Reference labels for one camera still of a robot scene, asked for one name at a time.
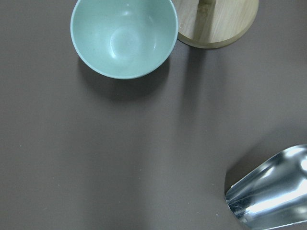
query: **bowl rim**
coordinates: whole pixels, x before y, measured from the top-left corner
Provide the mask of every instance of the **bowl rim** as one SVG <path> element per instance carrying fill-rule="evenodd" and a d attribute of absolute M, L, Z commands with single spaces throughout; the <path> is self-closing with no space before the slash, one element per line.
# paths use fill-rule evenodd
<path fill-rule="evenodd" d="M 92 70 L 96 71 L 97 73 L 104 75 L 106 77 L 110 77 L 110 78 L 114 78 L 114 79 L 122 79 L 122 80 L 128 80 L 128 79 L 134 79 L 134 78 L 139 78 L 142 76 L 145 76 L 151 72 L 153 72 L 154 70 L 156 70 L 158 67 L 160 67 L 166 60 L 167 58 L 170 56 L 170 54 L 172 53 L 174 47 L 175 47 L 175 43 L 177 41 L 177 37 L 178 37 L 178 16 L 177 16 L 177 11 L 175 9 L 175 6 L 172 2 L 172 0 L 165 0 L 168 1 L 169 4 L 171 5 L 171 8 L 173 10 L 174 16 L 175 16 L 175 21 L 176 21 L 176 28 L 175 28 L 175 34 L 174 34 L 174 39 L 173 39 L 173 43 L 170 46 L 168 52 L 166 53 L 166 55 L 159 61 L 157 62 L 157 64 L 153 67 L 148 69 L 146 72 L 142 73 L 142 74 L 133 74 L 133 75 L 115 75 L 115 74 L 109 74 L 107 72 L 103 72 L 102 70 L 99 70 L 97 68 L 95 68 L 93 65 L 91 65 L 86 59 L 85 57 L 82 55 L 82 53 L 79 51 L 78 46 L 75 42 L 75 38 L 74 38 L 74 33 L 73 33 L 73 22 L 74 22 L 74 17 L 75 17 L 75 13 L 77 11 L 77 8 L 80 4 L 80 2 L 83 0 L 78 0 L 76 5 L 73 8 L 72 11 L 72 15 L 71 15 L 71 23 L 70 23 L 70 31 L 71 31 L 71 40 L 73 43 L 73 46 L 77 52 L 77 54 L 79 55 L 79 57 L 81 58 L 81 60 L 88 66 L 90 67 Z"/>

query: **shiny metal object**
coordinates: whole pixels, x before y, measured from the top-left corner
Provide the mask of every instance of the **shiny metal object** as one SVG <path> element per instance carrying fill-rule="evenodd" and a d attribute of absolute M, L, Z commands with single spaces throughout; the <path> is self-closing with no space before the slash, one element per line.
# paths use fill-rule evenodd
<path fill-rule="evenodd" d="M 285 149 L 226 193 L 234 215 L 252 230 L 307 221 L 307 145 Z"/>

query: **ceramic bowl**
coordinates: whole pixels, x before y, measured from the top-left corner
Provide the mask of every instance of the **ceramic bowl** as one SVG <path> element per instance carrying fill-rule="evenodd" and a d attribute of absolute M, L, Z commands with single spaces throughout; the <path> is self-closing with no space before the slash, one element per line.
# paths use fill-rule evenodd
<path fill-rule="evenodd" d="M 158 68 L 178 33 L 171 0 L 78 0 L 71 38 L 80 58 L 96 72 L 133 79 Z"/>

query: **wooden disc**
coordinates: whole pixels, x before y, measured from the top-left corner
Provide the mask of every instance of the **wooden disc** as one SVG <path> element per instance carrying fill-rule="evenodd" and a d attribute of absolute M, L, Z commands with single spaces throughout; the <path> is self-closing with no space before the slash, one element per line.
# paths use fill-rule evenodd
<path fill-rule="evenodd" d="M 198 48 L 219 48 L 238 40 L 252 25 L 259 0 L 172 0 L 178 39 Z"/>

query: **table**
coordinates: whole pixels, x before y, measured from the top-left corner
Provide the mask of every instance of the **table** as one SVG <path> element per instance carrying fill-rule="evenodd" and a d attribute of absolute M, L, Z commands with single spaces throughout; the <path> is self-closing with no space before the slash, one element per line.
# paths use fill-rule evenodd
<path fill-rule="evenodd" d="M 307 143 L 307 1 L 262 0 L 235 43 L 177 41 L 134 80 L 78 58 L 75 3 L 0 4 L 0 229 L 247 229 L 225 190 Z"/>

